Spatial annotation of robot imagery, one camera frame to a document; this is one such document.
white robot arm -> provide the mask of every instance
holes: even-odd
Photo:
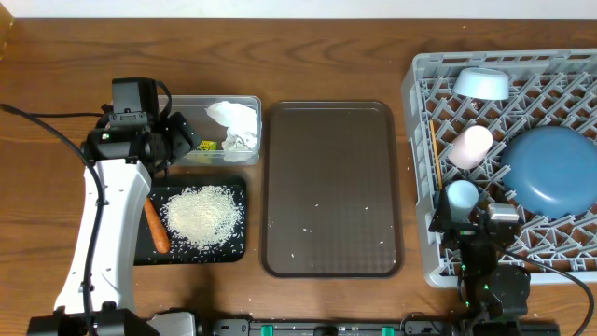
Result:
[[[105,202],[91,266],[92,310],[100,311],[104,302],[113,302],[119,309],[127,308],[134,312],[132,264],[139,219],[151,177],[140,161],[98,161],[94,168],[104,187]],[[55,310],[64,307],[67,314],[84,312],[81,282],[98,199],[97,188],[87,168],[85,191],[75,256],[64,288],[54,304]]]
[[[157,87],[169,98],[161,112]],[[195,335],[194,317],[184,313],[149,322],[134,314],[132,266],[152,176],[183,158],[201,139],[182,114],[170,115],[171,96],[161,82],[141,77],[114,79],[112,95],[114,105],[103,106],[105,114],[80,152],[65,140],[87,167],[83,218],[54,314],[33,317],[27,335]],[[31,117],[20,110],[16,114]],[[103,191],[102,200],[98,190]]]

dish rack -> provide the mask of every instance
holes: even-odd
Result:
[[[475,66],[508,74],[507,100],[482,101],[452,92],[460,71]],[[434,122],[436,130],[444,184],[458,179],[474,181],[479,189],[478,204],[494,203],[497,192],[512,200],[515,191],[506,191],[502,183],[510,168],[500,164],[500,155],[518,134],[557,125],[583,134],[597,146],[597,49],[420,54],[404,78],[402,98],[415,168],[425,280],[432,287],[456,287],[459,251],[444,248],[441,235],[427,230],[438,191],[429,122]],[[476,124],[492,132],[493,146],[478,167],[458,169],[447,161],[451,141]],[[476,207],[472,216],[480,216],[481,207]],[[580,216],[555,220],[535,216],[519,205],[517,211],[524,224],[510,251],[570,272],[584,282],[597,281],[597,204]],[[508,256],[500,262],[525,266]],[[533,285],[569,282],[554,273],[531,272]]]

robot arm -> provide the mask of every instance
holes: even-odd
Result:
[[[496,249],[514,243],[520,228],[519,215],[507,203],[490,204],[479,223],[452,222],[446,189],[440,191],[429,231],[443,233],[442,245],[460,250],[458,290],[461,300],[466,296],[467,310],[459,327],[464,335],[493,335],[497,330],[521,335],[518,319],[528,312],[531,275],[522,267],[499,264]]]
[[[169,98],[161,112],[158,86]],[[141,77],[114,79],[112,92],[114,105],[103,106],[105,115],[82,145],[104,189],[104,211],[90,267],[90,312],[98,334],[124,334],[125,329],[157,334],[133,313],[132,266],[139,219],[152,176],[183,158],[201,139],[182,114],[170,115],[171,96],[162,83]],[[99,202],[87,168],[85,187],[75,256],[54,315],[32,318],[28,335],[86,334],[83,280]]]
[[[91,304],[100,311],[104,302],[134,312],[132,264],[143,203],[151,177],[141,162],[125,159],[96,162],[95,171],[104,187],[104,213],[91,266]],[[54,305],[67,314],[84,312],[81,282],[95,218],[97,188],[85,171],[85,207],[76,241],[75,256],[66,283]]]

light blue cup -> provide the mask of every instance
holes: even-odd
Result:
[[[446,195],[450,204],[451,220],[466,222],[468,215],[479,201],[477,187],[468,181],[455,181],[446,187]]]

light blue bowl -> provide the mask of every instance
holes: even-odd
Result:
[[[597,203],[597,148],[565,127],[546,126],[516,137],[502,155],[514,200],[550,218],[580,215]]]

